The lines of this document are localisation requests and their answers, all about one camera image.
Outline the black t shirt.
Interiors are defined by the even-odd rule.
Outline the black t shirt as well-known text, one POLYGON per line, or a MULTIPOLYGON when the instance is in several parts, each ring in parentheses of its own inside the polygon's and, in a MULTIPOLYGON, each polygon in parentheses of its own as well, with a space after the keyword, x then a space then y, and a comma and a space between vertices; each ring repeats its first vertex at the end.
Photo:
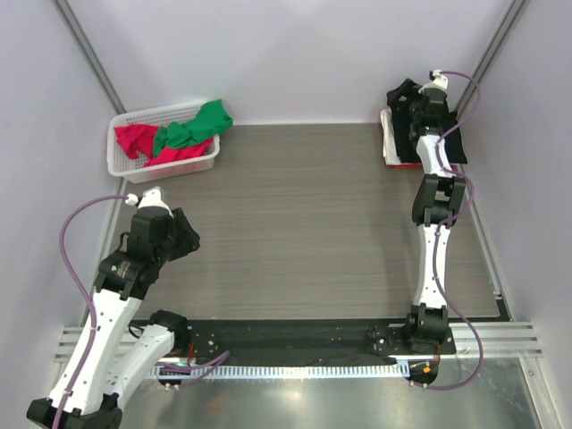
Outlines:
POLYGON ((466 164, 467 157, 459 130, 458 113, 449 109, 446 80, 439 78, 424 86, 405 79, 386 93, 386 107, 380 112, 383 132, 383 159, 389 166, 420 165, 417 140, 428 134, 445 138, 445 153, 453 164, 466 164))

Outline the white perforated plastic basket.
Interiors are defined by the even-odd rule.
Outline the white perforated plastic basket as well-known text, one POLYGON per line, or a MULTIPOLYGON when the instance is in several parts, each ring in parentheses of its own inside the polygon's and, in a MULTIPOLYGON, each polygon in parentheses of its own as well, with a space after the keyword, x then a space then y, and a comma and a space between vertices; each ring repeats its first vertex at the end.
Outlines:
POLYGON ((107 134, 108 172, 131 183, 211 169, 232 118, 220 100, 115 116, 107 134))

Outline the green t shirt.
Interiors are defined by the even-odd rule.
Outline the green t shirt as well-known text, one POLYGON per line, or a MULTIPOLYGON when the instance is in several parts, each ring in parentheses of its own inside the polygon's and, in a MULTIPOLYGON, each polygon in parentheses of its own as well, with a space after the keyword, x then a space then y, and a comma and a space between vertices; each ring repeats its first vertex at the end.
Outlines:
POLYGON ((194 147, 233 126, 233 119, 223 107, 221 99, 203 104, 193 119, 171 122, 160 127, 154 137, 152 155, 158 157, 165 148, 194 147))

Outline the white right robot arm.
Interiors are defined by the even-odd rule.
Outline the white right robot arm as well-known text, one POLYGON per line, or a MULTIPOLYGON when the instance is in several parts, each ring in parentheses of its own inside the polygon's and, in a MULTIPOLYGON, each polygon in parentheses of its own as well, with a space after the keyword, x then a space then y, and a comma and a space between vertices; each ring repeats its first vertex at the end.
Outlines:
POLYGON ((420 243, 417 291, 402 339, 413 353, 430 353, 447 341, 449 311, 443 296, 450 229, 459 213, 466 181, 451 168, 443 137, 449 116, 442 88, 419 88, 408 107, 409 136, 424 176, 417 191, 412 221, 420 243))

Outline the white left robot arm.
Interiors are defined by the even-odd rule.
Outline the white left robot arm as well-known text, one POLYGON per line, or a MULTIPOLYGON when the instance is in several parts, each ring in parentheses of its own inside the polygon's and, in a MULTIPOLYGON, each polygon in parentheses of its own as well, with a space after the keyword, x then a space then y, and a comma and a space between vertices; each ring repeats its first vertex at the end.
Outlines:
POLYGON ((123 335, 162 267, 198 250, 200 237, 181 208, 137 210, 118 248, 98 268, 89 317, 63 375, 26 417, 41 428, 117 428, 131 395, 158 360, 183 355, 188 320, 158 310, 135 345, 115 358, 123 335))

